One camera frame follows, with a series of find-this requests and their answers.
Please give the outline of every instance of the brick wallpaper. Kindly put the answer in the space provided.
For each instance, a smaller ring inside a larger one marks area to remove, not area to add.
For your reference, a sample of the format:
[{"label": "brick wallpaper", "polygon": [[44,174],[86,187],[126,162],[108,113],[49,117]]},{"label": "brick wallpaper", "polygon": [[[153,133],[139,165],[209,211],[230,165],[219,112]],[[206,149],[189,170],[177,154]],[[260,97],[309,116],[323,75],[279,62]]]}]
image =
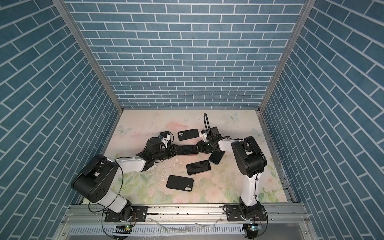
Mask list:
[{"label": "brick wallpaper", "polygon": [[50,0],[0,6],[0,239],[44,240],[118,113]]},{"label": "brick wallpaper", "polygon": [[257,108],[305,0],[66,1],[125,108]]},{"label": "brick wallpaper", "polygon": [[384,239],[383,13],[317,0],[265,109],[319,239]]}]

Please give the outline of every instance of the floral table surface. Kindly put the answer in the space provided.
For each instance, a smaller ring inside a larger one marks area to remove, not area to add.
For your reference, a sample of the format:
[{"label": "floral table surface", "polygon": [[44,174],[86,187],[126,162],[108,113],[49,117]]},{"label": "floral table surface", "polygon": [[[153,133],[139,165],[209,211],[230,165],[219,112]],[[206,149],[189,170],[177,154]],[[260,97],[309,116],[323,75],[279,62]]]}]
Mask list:
[{"label": "floral table surface", "polygon": [[[176,136],[173,144],[196,144],[201,138],[179,141],[177,132],[193,128],[201,131],[204,128],[204,112],[208,114],[210,126],[217,126],[222,136],[255,138],[268,163],[257,190],[260,201],[287,202],[254,110],[125,110],[104,155],[110,159],[132,157],[142,151],[150,137],[167,130]],[[243,175],[232,153],[226,152],[219,165],[211,163],[211,171],[187,175],[187,164],[207,160],[209,155],[175,156],[155,164],[147,171],[126,173],[120,194],[133,204],[239,202]],[[116,192],[123,181],[118,173],[111,186]],[[168,189],[166,183],[169,175],[193,178],[193,190]]]}]

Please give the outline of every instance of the phone case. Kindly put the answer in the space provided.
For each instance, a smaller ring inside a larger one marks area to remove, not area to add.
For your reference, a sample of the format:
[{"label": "phone case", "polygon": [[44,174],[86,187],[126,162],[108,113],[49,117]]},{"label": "phone case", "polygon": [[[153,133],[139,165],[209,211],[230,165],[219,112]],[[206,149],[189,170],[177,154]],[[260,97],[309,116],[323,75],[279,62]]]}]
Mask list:
[{"label": "phone case", "polygon": [[224,156],[225,151],[213,151],[211,153],[211,156],[209,156],[208,160],[213,163],[218,165],[221,161],[221,159]]},{"label": "phone case", "polygon": [[190,192],[193,188],[193,178],[170,175],[167,188]]},{"label": "phone case", "polygon": [[197,128],[180,131],[177,133],[177,136],[179,137],[179,141],[183,141],[183,140],[199,137],[199,131],[197,130]]},{"label": "phone case", "polygon": [[211,170],[211,165],[209,164],[208,160],[203,160],[200,162],[194,162],[187,164],[187,174],[188,175],[194,175],[201,172],[206,172]]}]

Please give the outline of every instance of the smartphone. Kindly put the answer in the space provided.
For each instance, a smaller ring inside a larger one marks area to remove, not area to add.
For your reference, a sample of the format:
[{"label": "smartphone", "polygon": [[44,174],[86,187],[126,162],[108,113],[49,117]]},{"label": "smartphone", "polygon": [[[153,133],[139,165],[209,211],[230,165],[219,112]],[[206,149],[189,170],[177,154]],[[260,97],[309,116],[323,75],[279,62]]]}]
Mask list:
[{"label": "smartphone", "polygon": [[167,188],[190,192],[193,188],[193,179],[170,175],[167,181]]},{"label": "smartphone", "polygon": [[190,156],[199,154],[199,151],[194,149],[195,145],[176,145],[175,147],[178,156]]},{"label": "smartphone", "polygon": [[218,165],[221,161],[221,159],[224,156],[225,151],[213,151],[211,153],[211,156],[209,156],[208,160],[213,163]]},{"label": "smartphone", "polygon": [[199,131],[197,128],[195,129],[190,129],[190,130],[185,130],[177,133],[177,136],[179,137],[179,141],[199,137]]},{"label": "smartphone", "polygon": [[187,164],[188,175],[194,175],[194,174],[206,172],[209,170],[211,170],[211,165],[209,164],[208,160]]}]

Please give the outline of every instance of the blue brick wall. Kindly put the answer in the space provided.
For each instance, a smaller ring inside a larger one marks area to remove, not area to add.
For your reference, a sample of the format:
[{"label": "blue brick wall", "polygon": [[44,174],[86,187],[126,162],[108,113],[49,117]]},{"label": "blue brick wall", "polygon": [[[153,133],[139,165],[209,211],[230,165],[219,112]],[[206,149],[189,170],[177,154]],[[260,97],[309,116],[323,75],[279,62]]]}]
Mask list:
[{"label": "blue brick wall", "polygon": [[317,0],[265,109],[320,239],[384,239],[383,13]]},{"label": "blue brick wall", "polygon": [[43,240],[118,113],[50,0],[0,6],[0,239]]},{"label": "blue brick wall", "polygon": [[257,108],[305,0],[66,1],[125,108]]}]

